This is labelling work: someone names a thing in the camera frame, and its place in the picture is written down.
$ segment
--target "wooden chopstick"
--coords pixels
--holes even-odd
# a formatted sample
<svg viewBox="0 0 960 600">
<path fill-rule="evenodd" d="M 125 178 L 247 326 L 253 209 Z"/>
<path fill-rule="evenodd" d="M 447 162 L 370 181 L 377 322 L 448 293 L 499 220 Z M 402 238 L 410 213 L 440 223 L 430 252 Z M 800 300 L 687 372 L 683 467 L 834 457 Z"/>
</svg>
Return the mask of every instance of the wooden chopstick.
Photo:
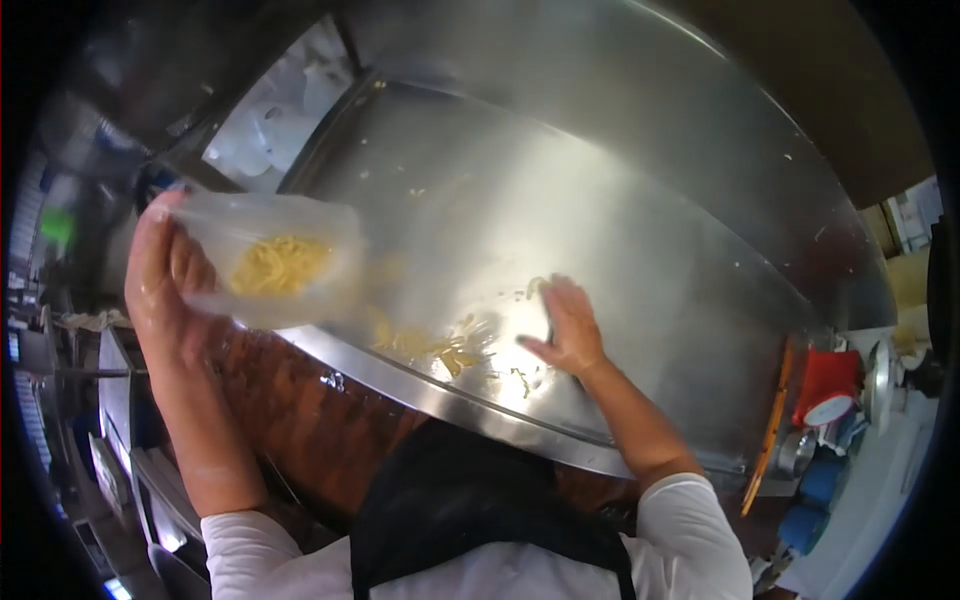
<svg viewBox="0 0 960 600">
<path fill-rule="evenodd" d="M 783 362 L 780 365 L 780 384 L 777 386 L 777 396 L 774 398 L 774 410 L 767 422 L 767 432 L 763 436 L 760 455 L 756 458 L 754 475 L 750 478 L 750 485 L 747 486 L 747 492 L 743 496 L 740 516 L 746 516 L 750 512 L 756 493 L 760 489 L 760 480 L 763 479 L 763 473 L 767 470 L 767 464 L 770 462 L 770 453 L 773 452 L 774 442 L 777 440 L 777 431 L 780 429 L 780 418 L 783 416 L 783 405 L 786 403 L 786 385 L 790 379 L 792 362 L 793 348 L 790 336 L 787 336 L 786 345 L 783 349 Z"/>
</svg>

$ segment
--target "white cloth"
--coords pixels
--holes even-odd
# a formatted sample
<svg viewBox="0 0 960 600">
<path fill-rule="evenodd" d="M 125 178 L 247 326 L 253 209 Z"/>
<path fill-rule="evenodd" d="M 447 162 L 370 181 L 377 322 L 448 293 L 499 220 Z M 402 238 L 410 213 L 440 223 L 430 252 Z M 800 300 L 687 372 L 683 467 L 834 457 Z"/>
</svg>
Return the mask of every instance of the white cloth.
<svg viewBox="0 0 960 600">
<path fill-rule="evenodd" d="M 302 556 L 283 528 L 260 513 L 208 516 L 201 528 L 214 600 L 353 597 L 349 538 Z M 740 542 L 704 477 L 679 473 L 654 485 L 640 498 L 636 532 L 622 539 L 639 600 L 753 595 Z M 610 571 L 506 542 L 371 590 L 373 600 L 619 597 Z"/>
</svg>

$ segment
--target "person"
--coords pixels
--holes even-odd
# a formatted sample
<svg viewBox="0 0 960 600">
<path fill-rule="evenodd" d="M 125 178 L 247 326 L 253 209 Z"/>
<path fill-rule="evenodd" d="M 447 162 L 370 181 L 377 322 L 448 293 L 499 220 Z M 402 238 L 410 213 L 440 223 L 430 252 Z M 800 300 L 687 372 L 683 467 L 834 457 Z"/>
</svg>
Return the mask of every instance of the person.
<svg viewBox="0 0 960 600">
<path fill-rule="evenodd" d="M 429 421 L 374 477 L 350 535 L 303 556 L 272 518 L 252 450 L 208 360 L 218 322 L 181 294 L 214 289 L 166 192 L 136 226 L 126 300 L 190 502 L 202 518 L 213 597 L 748 598 L 750 569 L 693 453 L 604 353 L 587 294 L 541 291 L 552 341 L 522 339 L 600 408 L 642 496 L 636 538 L 575 510 L 552 463 Z"/>
</svg>

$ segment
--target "cooked noodle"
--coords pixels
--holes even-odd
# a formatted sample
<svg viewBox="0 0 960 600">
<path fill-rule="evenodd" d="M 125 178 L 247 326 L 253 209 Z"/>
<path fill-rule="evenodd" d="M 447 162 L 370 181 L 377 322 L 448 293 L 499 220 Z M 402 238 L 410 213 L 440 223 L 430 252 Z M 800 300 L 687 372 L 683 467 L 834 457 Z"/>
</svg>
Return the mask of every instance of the cooked noodle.
<svg viewBox="0 0 960 600">
<path fill-rule="evenodd" d="M 330 257 L 330 247 L 297 235 L 256 242 L 244 252 L 230 278 L 230 288 L 240 296 L 290 296 L 320 274 Z"/>
</svg>

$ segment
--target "person's right hand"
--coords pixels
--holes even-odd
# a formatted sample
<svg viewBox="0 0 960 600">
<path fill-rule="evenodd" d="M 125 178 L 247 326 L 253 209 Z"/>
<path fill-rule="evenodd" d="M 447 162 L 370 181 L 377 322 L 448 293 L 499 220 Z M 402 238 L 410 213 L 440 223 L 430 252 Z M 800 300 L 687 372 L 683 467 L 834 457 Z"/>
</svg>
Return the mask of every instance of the person's right hand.
<svg viewBox="0 0 960 600">
<path fill-rule="evenodd" d="M 593 318 L 587 292 L 569 277 L 553 275 L 540 293 L 553 325 L 553 340 L 541 342 L 525 336 L 519 341 L 546 364 L 583 378 L 608 362 L 600 328 Z"/>
</svg>

